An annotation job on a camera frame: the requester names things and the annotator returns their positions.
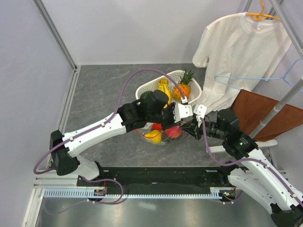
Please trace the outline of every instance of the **metal pole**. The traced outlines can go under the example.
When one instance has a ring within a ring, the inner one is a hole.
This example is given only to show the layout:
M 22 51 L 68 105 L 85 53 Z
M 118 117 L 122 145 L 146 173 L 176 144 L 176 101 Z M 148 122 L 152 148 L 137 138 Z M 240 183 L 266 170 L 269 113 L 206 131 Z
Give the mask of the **metal pole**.
M 41 0 L 33 0 L 35 5 L 37 6 L 37 9 L 40 11 L 41 16 L 43 17 L 44 21 L 46 22 L 46 25 L 48 26 L 49 30 L 51 31 L 53 37 L 55 38 L 56 42 L 58 43 L 60 49 L 62 50 L 63 54 L 65 55 L 67 61 L 71 65 L 71 67 L 74 69 L 74 71 L 77 68 L 77 64 L 74 62 L 74 60 L 71 57 L 71 54 L 67 50 L 57 28 L 55 27 L 55 24 L 53 23 L 50 15 L 48 14 L 44 4 Z
M 298 53 L 303 58 L 303 43 L 299 38 L 298 34 L 295 32 L 295 29 L 289 22 L 285 13 L 282 11 L 281 6 L 277 0 L 269 0 L 274 10 L 278 14 L 286 32 L 288 33 L 290 39 L 292 40 L 294 46 L 296 47 Z M 303 87 L 303 77 L 299 82 L 284 96 L 284 98 L 272 109 L 272 111 L 260 122 L 260 124 L 251 132 L 250 137 L 254 138 L 266 125 L 270 122 L 271 119 L 287 104 L 287 102 L 295 96 L 297 92 Z
M 279 2 L 279 4 L 280 4 L 280 6 L 282 6 L 282 4 L 285 2 L 285 0 L 280 0 L 280 2 Z M 273 16 L 275 16 L 276 15 L 276 11 L 274 10 L 274 8 L 273 7 L 271 7 L 271 9 L 270 9 L 270 11 L 269 11 L 269 13 L 268 13 L 269 15 L 273 15 Z
M 243 12 L 247 12 L 250 8 L 252 0 L 247 0 L 246 5 L 244 7 L 244 11 Z
M 303 87 L 303 77 L 299 82 L 278 102 L 271 112 L 260 122 L 260 124 L 250 133 L 250 137 L 254 138 L 274 116 L 288 103 L 288 101 L 295 96 L 295 94 Z
M 281 6 L 277 2 L 277 0 L 269 0 L 271 5 L 273 6 L 274 10 L 278 14 L 278 17 L 280 18 L 286 32 L 288 33 L 290 39 L 292 40 L 294 46 L 296 47 L 298 53 L 303 58 L 303 43 L 301 39 L 299 38 L 298 34 L 295 32 L 294 27 L 289 22 L 286 14 L 282 11 Z

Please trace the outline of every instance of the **pineapple leaves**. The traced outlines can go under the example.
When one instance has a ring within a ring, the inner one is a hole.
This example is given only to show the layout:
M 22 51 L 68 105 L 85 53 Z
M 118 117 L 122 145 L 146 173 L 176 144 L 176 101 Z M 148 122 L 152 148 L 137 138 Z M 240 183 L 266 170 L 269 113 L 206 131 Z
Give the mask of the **pineapple leaves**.
M 191 72 L 191 70 L 188 72 L 187 69 L 184 69 L 184 76 L 181 79 L 181 84 L 189 84 L 189 82 L 192 80 L 194 75 L 194 72 Z

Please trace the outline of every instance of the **white basket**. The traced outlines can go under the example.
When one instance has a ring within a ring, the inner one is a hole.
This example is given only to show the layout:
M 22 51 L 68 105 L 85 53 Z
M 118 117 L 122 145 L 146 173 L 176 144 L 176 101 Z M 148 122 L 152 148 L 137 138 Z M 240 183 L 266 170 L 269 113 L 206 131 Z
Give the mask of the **white basket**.
M 173 72 L 168 73 L 167 75 L 169 75 L 174 81 L 176 81 L 176 83 L 179 83 L 181 81 L 180 77 L 184 76 L 184 71 L 182 70 L 176 70 Z M 137 90 L 136 90 L 136 99 L 139 99 L 139 97 L 145 92 L 145 91 L 154 91 L 158 88 L 159 86 L 159 80 L 161 78 L 164 78 L 165 76 L 162 77 L 158 77 L 146 84 L 143 84 L 142 86 L 140 86 Z M 168 85 L 168 89 L 170 90 L 170 92 L 172 93 L 173 89 L 174 89 L 174 84 L 168 79 L 169 81 L 169 85 Z M 192 79 L 192 81 L 190 81 L 189 83 L 190 85 L 190 97 L 188 99 L 188 104 L 195 104 L 198 100 L 198 98 L 201 96 L 202 94 L 202 89 L 201 87 L 198 85 L 197 81 L 195 79 Z M 181 103 L 175 99 L 172 100 L 175 103 Z

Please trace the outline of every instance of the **clothes hanger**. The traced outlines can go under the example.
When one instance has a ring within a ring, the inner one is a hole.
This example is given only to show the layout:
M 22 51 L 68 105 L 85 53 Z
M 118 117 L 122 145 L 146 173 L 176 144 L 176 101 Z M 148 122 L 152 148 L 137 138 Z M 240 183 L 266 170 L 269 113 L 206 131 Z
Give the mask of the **clothes hanger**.
M 220 84 L 224 84 L 224 85 L 226 85 L 226 86 L 228 86 L 228 87 L 232 87 L 232 88 L 234 88 L 234 89 L 237 89 L 237 90 L 241 90 L 241 88 L 238 88 L 238 87 L 234 87 L 234 86 L 232 86 L 232 85 L 229 85 L 229 84 L 227 84 L 227 83 L 224 83 L 224 82 L 222 82 L 222 81 L 219 81 L 218 79 L 217 79 L 217 77 L 223 77 L 223 78 L 228 78 L 228 79 L 232 79 L 232 80 L 239 80 L 239 79 L 260 79 L 260 80 L 279 80 L 279 79 L 283 79 L 283 81 L 285 82 L 285 83 L 287 83 L 288 85 L 290 85 L 290 86 L 292 86 L 292 87 L 294 87 L 294 85 L 292 84 L 292 83 L 290 83 L 290 82 L 288 82 L 287 80 L 286 80 L 286 76 L 289 74 L 289 72 L 292 70 L 292 68 L 294 67 L 294 65 L 298 62 L 298 61 L 300 61 L 300 60 L 303 60 L 303 58 L 299 58 L 299 59 L 297 59 L 293 64 L 292 64 L 292 66 L 286 71 L 286 73 L 284 74 L 284 76 L 282 76 L 282 77 L 279 77 L 279 78 L 247 78 L 247 77 L 239 77 L 239 78 L 233 78 L 233 77 L 228 77 L 228 76 L 225 76 L 225 75 L 216 75 L 215 77 L 214 77 L 214 79 L 215 79 L 215 81 L 217 81 L 217 82 L 219 82 Z
M 246 15 L 251 15 L 254 20 L 264 20 L 268 17 L 276 19 L 276 20 L 280 20 L 280 18 L 278 18 L 278 17 L 272 16 L 272 15 L 269 15 L 269 14 L 262 14 L 263 11 L 264 11 L 265 5 L 263 3 L 263 0 L 260 0 L 260 3 L 261 3 L 261 6 L 262 6 L 262 10 L 261 10 L 260 13 L 246 13 Z

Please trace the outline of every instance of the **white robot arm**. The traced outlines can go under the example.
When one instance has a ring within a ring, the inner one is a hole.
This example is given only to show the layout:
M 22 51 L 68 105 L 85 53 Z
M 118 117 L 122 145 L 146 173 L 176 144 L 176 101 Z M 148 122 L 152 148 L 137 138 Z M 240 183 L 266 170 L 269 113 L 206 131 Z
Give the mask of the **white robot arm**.
M 163 129 L 168 129 L 185 122 L 180 128 L 196 139 L 200 139 L 203 135 L 201 118 L 205 117 L 206 107 L 198 104 L 192 107 L 187 104 L 173 103 L 163 109 L 167 103 L 167 97 L 163 94 L 163 92 L 155 91 L 140 102 L 136 100 L 123 105 L 107 124 L 104 122 L 112 114 L 99 122 L 64 135 L 59 131 L 53 132 L 51 148 L 62 141 L 69 140 L 52 153 L 57 174 L 74 173 L 88 180 L 98 178 L 101 166 L 98 162 L 83 158 L 80 155 L 81 152 L 113 136 L 144 128 L 148 123 L 161 123 Z M 298 202 L 303 201 L 303 193 L 294 188 L 271 165 L 253 139 L 239 130 L 238 119 L 231 112 L 231 110 L 220 111 L 216 123 L 207 123 L 206 134 L 224 140 L 223 146 L 226 151 L 252 171 L 259 182 L 247 176 L 236 165 L 227 175 L 228 182 L 259 202 L 271 214 L 277 226 L 295 226 L 291 222 L 297 223 L 298 219 L 303 217 L 303 208 Z M 252 158 L 260 160 L 265 166 L 251 161 Z M 292 189 L 292 193 L 287 190 L 285 184 Z

